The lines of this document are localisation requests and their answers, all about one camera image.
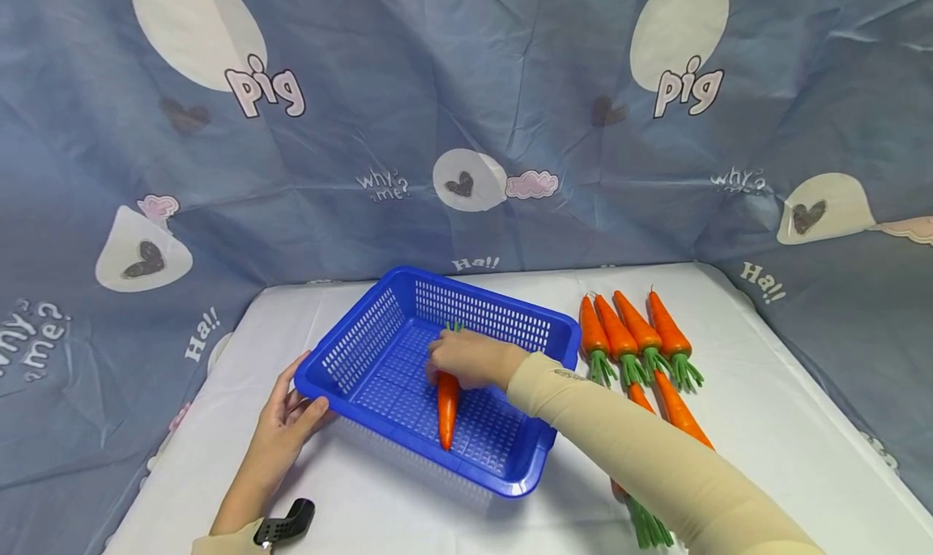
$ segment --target carrot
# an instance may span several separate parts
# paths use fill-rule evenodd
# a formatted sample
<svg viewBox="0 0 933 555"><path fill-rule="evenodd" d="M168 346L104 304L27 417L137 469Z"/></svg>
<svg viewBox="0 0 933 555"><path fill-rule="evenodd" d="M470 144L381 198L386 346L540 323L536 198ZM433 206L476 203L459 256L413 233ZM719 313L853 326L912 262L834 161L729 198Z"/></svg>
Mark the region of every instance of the carrot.
<svg viewBox="0 0 933 555"><path fill-rule="evenodd" d="M454 331L460 330L455 322ZM457 402L460 400L460 382L446 372L437 373L437 432L441 435L441 446L450 451L454 444L454 429L457 424Z"/></svg>
<svg viewBox="0 0 933 555"><path fill-rule="evenodd" d="M649 410L652 414L654 413L654 408L652 408L651 403L647 401L645 391L640 384L632 383L628 385L628 399L631 399L644 409ZM648 549L651 547L659 547L661 544L667 545L667 547L673 547L674 539L671 538L671 532L667 530L667 527L664 526L661 519L658 519L654 514L647 511L645 507L641 506L640 502L632 498L631 495L628 495L627 503L628 514L630 514L634 524L636 524L638 547L641 549Z"/></svg>
<svg viewBox="0 0 933 555"><path fill-rule="evenodd" d="M654 408L651 407L651 403L649 403L649 401L647 401L647 397L645 397L645 390L642 389L641 385L638 383L632 383L630 386L628 386L628 399L636 402L637 405L641 406L641 408L647 409L649 412L654 413Z"/></svg>
<svg viewBox="0 0 933 555"><path fill-rule="evenodd" d="M636 307L619 290L615 290L613 293L612 301L616 303L616 308L619 309L628 332L631 332L634 339L636 339L638 352L641 353L642 358L645 360L647 382L651 382L651 376L658 370L659 366L663 366L670 373L671 366L668 365L667 359L659 351L662 341L657 331L651 327L651 324L647 323L642 315L638 313Z"/></svg>
<svg viewBox="0 0 933 555"><path fill-rule="evenodd" d="M642 365L638 363L638 343L634 336L628 332L628 328L606 302L606 298L596 295L596 314L603 323L603 329L606 330L606 336L609 339L609 353L616 363L622 367L622 378L625 380L625 386L631 386L632 383L643 383L649 381Z"/></svg>
<svg viewBox="0 0 933 555"><path fill-rule="evenodd" d="M690 354L693 353L693 346L690 346L687 336L677 327L667 308L664 308L661 297L654 291L654 288L647 296L647 311L649 311L651 323L661 336L661 353L673 365L674 372L671 376L674 377L674 382L681 389L688 391L695 391L696 387L702 387L704 378L689 360Z"/></svg>
<svg viewBox="0 0 933 555"><path fill-rule="evenodd" d="M589 296L584 296L581 301L581 329L583 339L581 345L583 353L590 361L590 378L600 385L609 386L616 376L612 365L609 365L607 354L609 353L609 339L606 332L603 331L602 324L596 316L596 310L593 308L593 302L590 302Z"/></svg>
<svg viewBox="0 0 933 555"><path fill-rule="evenodd" d="M658 390L661 391L661 398L664 402L664 412L667 414L667 420L680 431L687 433L702 444L705 444L712 451L716 451L706 433L701 430L687 404L684 403L680 394L668 381L666 375L659 370L654 371L654 377L658 382Z"/></svg>

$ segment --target beige arm sleeve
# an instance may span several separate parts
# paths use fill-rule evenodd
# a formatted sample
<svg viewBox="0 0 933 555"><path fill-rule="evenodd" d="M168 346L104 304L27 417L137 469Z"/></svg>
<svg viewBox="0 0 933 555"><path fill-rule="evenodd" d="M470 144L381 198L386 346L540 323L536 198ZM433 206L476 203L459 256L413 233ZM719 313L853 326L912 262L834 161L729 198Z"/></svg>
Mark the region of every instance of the beige arm sleeve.
<svg viewBox="0 0 933 555"><path fill-rule="evenodd" d="M530 355L509 401L541 418L661 519L692 555L817 555L797 523L747 477L624 396Z"/></svg>
<svg viewBox="0 0 933 555"><path fill-rule="evenodd" d="M203 536L191 545L191 555L268 555L253 536L262 524L262 519L247 524L232 535Z"/></svg>

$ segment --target blue plastic basket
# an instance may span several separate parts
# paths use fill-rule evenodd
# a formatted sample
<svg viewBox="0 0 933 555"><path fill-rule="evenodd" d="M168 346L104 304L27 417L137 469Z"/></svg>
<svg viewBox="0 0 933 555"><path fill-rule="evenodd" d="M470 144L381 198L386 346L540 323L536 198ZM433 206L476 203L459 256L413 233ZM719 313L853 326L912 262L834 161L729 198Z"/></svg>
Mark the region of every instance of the blue plastic basket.
<svg viewBox="0 0 933 555"><path fill-rule="evenodd" d="M535 489L557 432L497 389L462 391L454 445L437 434L437 389L424 376L428 343L447 322L577 364L581 330L569 316L413 267L364 295L301 364L302 395L507 498Z"/></svg>

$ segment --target black device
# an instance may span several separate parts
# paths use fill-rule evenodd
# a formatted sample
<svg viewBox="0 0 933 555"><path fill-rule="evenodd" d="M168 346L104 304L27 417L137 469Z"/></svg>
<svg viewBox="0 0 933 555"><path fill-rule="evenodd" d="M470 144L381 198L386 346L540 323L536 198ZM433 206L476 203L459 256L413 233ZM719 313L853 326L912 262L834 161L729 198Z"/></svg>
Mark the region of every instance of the black device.
<svg viewBox="0 0 933 555"><path fill-rule="evenodd" d="M304 535L314 520L314 502L299 498L292 503L288 516L284 519L265 519L259 525L253 542L263 549L270 548L280 541L287 541Z"/></svg>

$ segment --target hand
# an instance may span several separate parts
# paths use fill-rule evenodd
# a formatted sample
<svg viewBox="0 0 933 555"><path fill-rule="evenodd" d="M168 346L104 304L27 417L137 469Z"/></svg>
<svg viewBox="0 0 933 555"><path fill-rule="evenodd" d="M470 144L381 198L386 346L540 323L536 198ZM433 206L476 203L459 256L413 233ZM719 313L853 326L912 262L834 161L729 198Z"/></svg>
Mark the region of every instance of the hand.
<svg viewBox="0 0 933 555"><path fill-rule="evenodd" d="M211 527L211 535L228 535L262 517L302 446L330 419L326 397L314 401L289 390L302 353L275 381L240 470L227 491Z"/></svg>
<svg viewBox="0 0 933 555"><path fill-rule="evenodd" d="M272 493L295 463L302 446L323 425L330 406L326 397L312 401L295 389L289 390L297 367L307 356L307 352L302 353L276 379L269 401L259 412L256 432L240 468L271 488Z"/></svg>
<svg viewBox="0 0 933 555"><path fill-rule="evenodd" d="M528 357L528 352L521 347L469 330L443 330L428 350L431 357L424 367L428 380L436 383L440 370L455 376L464 389L495 384L504 391L519 365Z"/></svg>

